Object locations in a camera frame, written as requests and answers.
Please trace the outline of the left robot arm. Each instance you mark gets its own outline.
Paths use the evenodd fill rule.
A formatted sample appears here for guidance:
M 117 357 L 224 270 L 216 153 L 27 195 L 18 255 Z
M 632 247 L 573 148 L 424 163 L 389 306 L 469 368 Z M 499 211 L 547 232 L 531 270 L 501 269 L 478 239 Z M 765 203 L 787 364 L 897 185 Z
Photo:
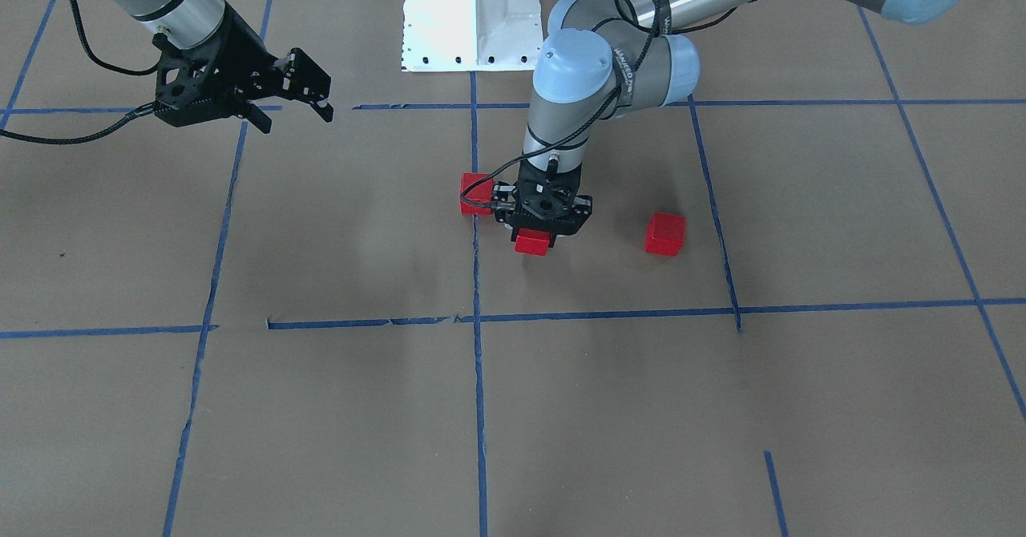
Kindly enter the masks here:
M 465 213 L 481 210 L 511 230 L 554 244 L 593 212 L 580 194 L 592 127 L 650 107 L 685 101 L 701 61 L 690 33 L 759 0 L 558 0 L 532 74 L 532 95 L 514 182 L 499 171 L 462 186 Z M 843 0 L 887 21 L 919 25 L 960 0 Z

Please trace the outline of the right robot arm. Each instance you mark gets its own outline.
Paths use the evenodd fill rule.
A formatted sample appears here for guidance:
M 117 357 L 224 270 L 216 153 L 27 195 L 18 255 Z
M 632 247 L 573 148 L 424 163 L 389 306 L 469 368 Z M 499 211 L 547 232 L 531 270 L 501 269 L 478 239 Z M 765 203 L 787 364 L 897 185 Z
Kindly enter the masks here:
M 272 55 L 227 0 L 112 1 L 151 33 L 160 57 L 144 73 L 155 77 L 155 95 L 113 127 L 84 136 L 82 143 L 150 114 L 172 127 L 238 117 L 268 135 L 271 119 L 256 106 L 267 98 L 307 103 L 324 121 L 333 120 L 333 107 L 327 103 L 329 74 L 300 48 L 285 56 Z M 77 0 L 69 3 L 82 34 Z

